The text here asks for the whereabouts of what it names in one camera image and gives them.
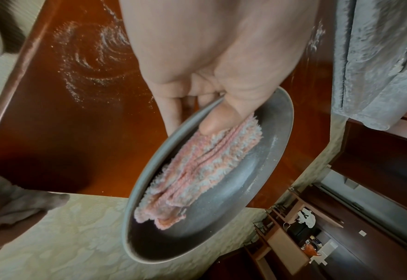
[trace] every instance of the pink towel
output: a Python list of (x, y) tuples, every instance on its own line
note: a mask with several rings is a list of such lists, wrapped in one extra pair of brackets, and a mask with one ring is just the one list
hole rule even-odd
[(261, 138), (253, 114), (242, 124), (211, 136), (197, 131), (151, 182), (134, 218), (139, 223), (154, 220), (161, 230), (185, 219), (186, 207), (217, 185)]

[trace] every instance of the towel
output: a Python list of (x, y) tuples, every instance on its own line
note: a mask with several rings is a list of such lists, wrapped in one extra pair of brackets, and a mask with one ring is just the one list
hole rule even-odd
[(161, 230), (185, 219), (186, 208), (230, 173), (261, 137), (254, 114), (211, 136), (195, 132), (151, 182), (134, 218), (138, 223), (153, 220)]
[(40, 211), (64, 206), (70, 199), (68, 194), (25, 190), (1, 176), (0, 197), (6, 200), (5, 205), (0, 209), (0, 225), (12, 225)]

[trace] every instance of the patterned wallpaper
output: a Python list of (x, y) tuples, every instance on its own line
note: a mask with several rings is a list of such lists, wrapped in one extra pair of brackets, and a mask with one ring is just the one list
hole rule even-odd
[(0, 251), (0, 280), (195, 279), (219, 256), (239, 248), (262, 209), (245, 208), (206, 243), (171, 262), (133, 261), (121, 244), (126, 198), (72, 195)]

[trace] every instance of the gray towel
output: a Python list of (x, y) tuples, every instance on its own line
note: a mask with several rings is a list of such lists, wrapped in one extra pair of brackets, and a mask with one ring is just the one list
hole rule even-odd
[(11, 225), (40, 211), (64, 206), (70, 199), (68, 194), (25, 190), (12, 185), (1, 176), (0, 197), (5, 197), (7, 200), (5, 206), (0, 209), (0, 225)]

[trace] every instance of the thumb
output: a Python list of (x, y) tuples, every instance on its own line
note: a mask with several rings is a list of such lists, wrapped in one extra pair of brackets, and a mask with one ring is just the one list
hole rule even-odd
[(272, 93), (245, 99), (229, 93), (225, 94), (224, 100), (200, 123), (200, 132), (204, 135), (210, 135), (239, 125), (264, 104), (271, 95)]

